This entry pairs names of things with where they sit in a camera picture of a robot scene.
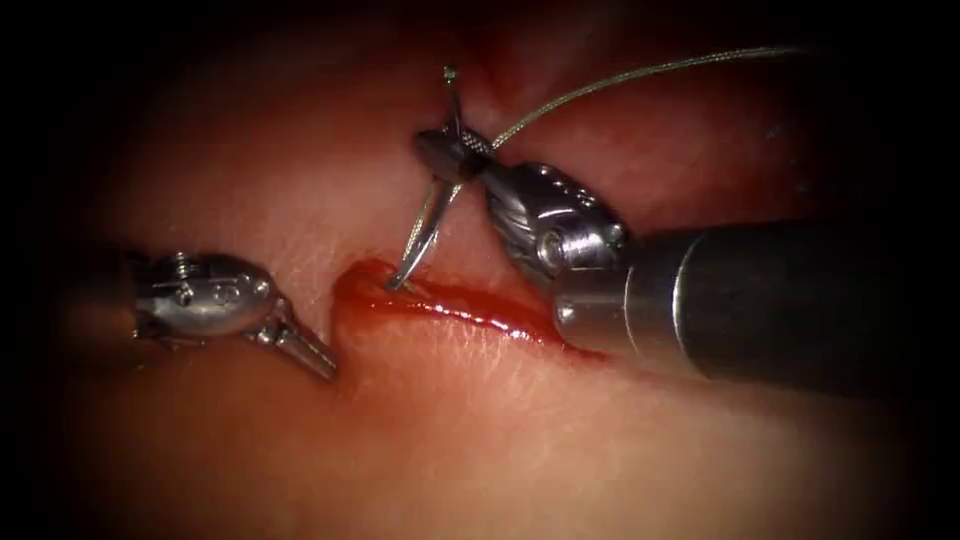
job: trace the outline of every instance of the silver metal instrument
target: silver metal instrument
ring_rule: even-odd
[[[486,191],[490,220],[517,270],[546,292],[561,272],[617,264],[629,241],[614,212],[563,171],[543,163],[507,167],[439,131],[416,136],[417,149],[438,176]]]
[[[506,254],[575,347],[640,369],[857,397],[909,380],[898,266],[864,227],[791,221],[630,238],[555,167],[507,167],[431,142],[450,161],[443,169],[466,168],[486,189]]]
[[[74,312],[97,313],[105,322],[132,312],[133,338],[171,349],[243,336],[325,380],[336,377],[333,352],[299,322],[262,267],[215,253],[177,252],[155,261],[113,248],[94,253],[73,257],[64,276],[63,302]]]

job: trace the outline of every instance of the metal screw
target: metal screw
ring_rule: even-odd
[[[186,283],[180,285],[180,288],[177,289],[177,292],[174,294],[174,297],[178,304],[181,307],[187,307],[190,305],[190,302],[193,300],[193,289],[190,288]]]
[[[537,241],[537,256],[540,262],[553,272],[559,272],[565,263],[563,237],[554,230],[547,231]]]
[[[262,279],[257,280],[257,282],[253,284],[253,292],[256,293],[257,296],[265,298],[270,294],[270,284]]]

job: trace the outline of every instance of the blood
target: blood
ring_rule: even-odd
[[[351,317],[359,314],[371,319],[380,315],[451,318],[513,339],[575,350],[554,329],[545,302],[528,307],[489,292],[418,279],[388,291],[384,284],[394,272],[392,265],[378,259],[354,263],[334,285],[333,316],[349,309]]]

